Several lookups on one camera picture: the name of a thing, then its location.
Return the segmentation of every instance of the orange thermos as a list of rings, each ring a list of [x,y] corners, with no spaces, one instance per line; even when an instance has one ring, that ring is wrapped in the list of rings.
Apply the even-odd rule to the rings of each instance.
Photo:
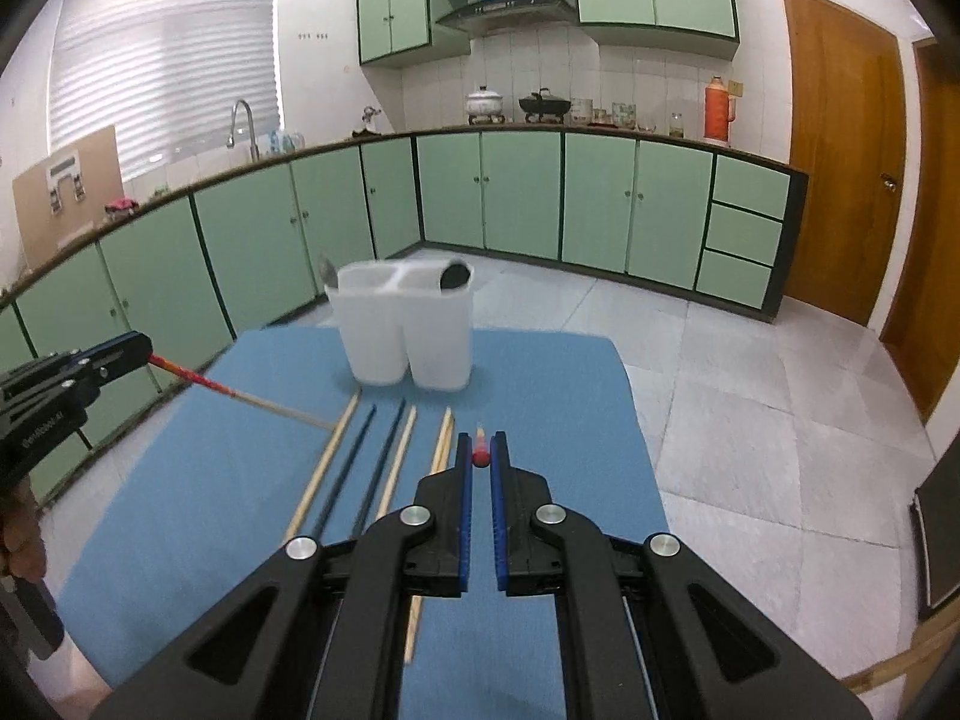
[[[736,98],[731,97],[720,76],[707,86],[704,102],[704,139],[719,146],[730,145],[730,122],[736,119]]]

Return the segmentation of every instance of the white plastic container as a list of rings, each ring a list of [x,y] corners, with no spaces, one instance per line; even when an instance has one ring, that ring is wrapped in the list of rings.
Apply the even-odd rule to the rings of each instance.
[[[407,372],[397,317],[398,263],[362,262],[339,270],[338,288],[326,288],[354,378],[361,384],[395,384]]]
[[[410,372],[424,389],[464,389],[473,365],[473,269],[467,283],[440,289],[440,275],[454,262],[414,260],[401,264],[395,281],[397,317]]]

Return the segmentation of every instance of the sink faucet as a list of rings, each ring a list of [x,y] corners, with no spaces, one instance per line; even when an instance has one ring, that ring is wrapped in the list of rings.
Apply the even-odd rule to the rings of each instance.
[[[233,148],[236,144],[236,141],[233,138],[234,132],[236,132],[237,127],[237,110],[240,106],[243,105],[247,110],[247,124],[250,127],[250,159],[251,162],[256,162],[260,159],[260,149],[256,147],[256,132],[253,131],[253,111],[250,109],[250,104],[246,100],[237,100],[233,104],[233,115],[230,117],[230,135],[227,138],[227,148]]]

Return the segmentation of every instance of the window blind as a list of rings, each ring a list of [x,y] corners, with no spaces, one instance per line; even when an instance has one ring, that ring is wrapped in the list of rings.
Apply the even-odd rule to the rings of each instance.
[[[51,149],[113,124],[126,181],[224,146],[237,98],[269,132],[280,126],[274,41],[274,0],[64,0]],[[246,134],[243,109],[237,127]]]

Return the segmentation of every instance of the blue table surface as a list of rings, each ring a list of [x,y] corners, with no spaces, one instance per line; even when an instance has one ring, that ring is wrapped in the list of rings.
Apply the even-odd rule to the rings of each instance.
[[[304,531],[323,506],[368,408],[376,418],[324,542],[350,527],[398,401],[419,417],[395,509],[429,470],[440,419],[457,432],[507,432],[515,466],[549,481],[556,502],[612,536],[643,541],[666,530],[626,372],[606,338],[474,331],[474,368],[456,394],[421,391],[409,376],[365,388]],[[244,333],[209,375],[331,420],[356,389],[333,328]],[[195,386],[133,469],[59,599],[71,637],[110,685],[133,672],[280,545],[328,434]],[[550,598],[507,599],[493,574],[488,471],[474,470],[469,592],[426,599],[400,716],[410,720],[563,718],[563,678]],[[374,505],[379,500],[379,493]]]

